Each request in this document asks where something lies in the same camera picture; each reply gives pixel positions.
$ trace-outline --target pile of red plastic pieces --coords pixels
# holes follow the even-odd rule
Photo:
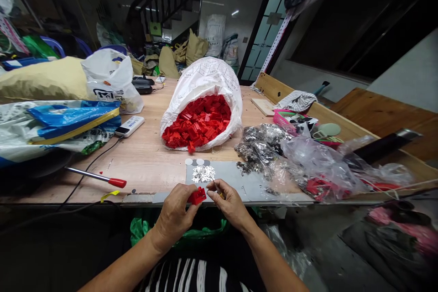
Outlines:
[[[222,95],[198,98],[186,106],[162,137],[167,147],[187,147],[189,153],[194,153],[195,147],[207,144],[226,129],[230,116]]]

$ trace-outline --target glass door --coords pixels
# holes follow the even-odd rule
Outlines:
[[[242,80],[256,80],[285,16],[284,0],[269,0],[246,61]]]

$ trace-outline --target yellow tape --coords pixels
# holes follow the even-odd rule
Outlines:
[[[108,194],[105,194],[104,196],[102,196],[101,198],[100,198],[100,202],[101,203],[103,203],[104,202],[104,200],[106,199],[106,198],[108,198],[110,195],[117,195],[118,193],[120,193],[120,191],[113,191],[113,192],[111,192],[111,193],[108,193]]]
[[[66,139],[72,138],[74,136],[77,136],[87,130],[90,130],[106,121],[108,121],[109,119],[112,119],[114,117],[116,117],[117,115],[119,115],[119,108],[113,109],[112,111],[106,113],[105,115],[102,115],[101,117],[75,129],[72,130],[64,135],[55,137],[55,138],[51,138],[51,139],[45,139],[42,141],[34,141],[32,144],[34,145],[52,145],[52,144],[57,144],[59,142],[62,142]]]

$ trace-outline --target wooden table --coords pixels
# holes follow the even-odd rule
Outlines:
[[[240,161],[241,158],[233,149],[242,137],[242,129],[239,129],[232,138],[223,145],[212,150],[195,152],[190,155],[186,151],[168,150],[164,147],[160,136],[160,122],[163,113],[166,111],[177,80],[167,79],[162,90],[143,95],[145,106],[141,113],[136,114],[145,118],[145,123],[135,131],[129,138],[122,139],[117,146],[103,155],[90,171],[96,174],[102,172],[103,176],[127,180],[127,185],[120,190],[117,196],[109,199],[113,202],[130,202],[126,198],[128,194],[147,195],[158,192],[168,192],[177,183],[185,183],[187,158],[202,158],[210,161]],[[272,118],[265,117],[251,103],[251,98],[264,98],[249,87],[241,86],[243,99],[242,125],[259,125],[261,123],[272,123]],[[122,115],[122,121],[126,121],[131,115]],[[117,141],[114,136],[107,145],[96,151],[94,154],[84,157],[81,161],[71,166],[85,170],[88,164],[99,154],[108,149]],[[1,197],[2,204],[56,204],[62,203],[71,193],[74,186],[80,179],[80,175],[62,171],[58,176],[45,182],[30,197]],[[93,203],[117,188],[105,182],[85,177],[76,192],[70,198],[69,203]]]

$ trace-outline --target black and white striped shirt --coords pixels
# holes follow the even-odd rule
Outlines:
[[[165,261],[144,279],[141,292],[250,292],[243,283],[219,265],[197,259]]]

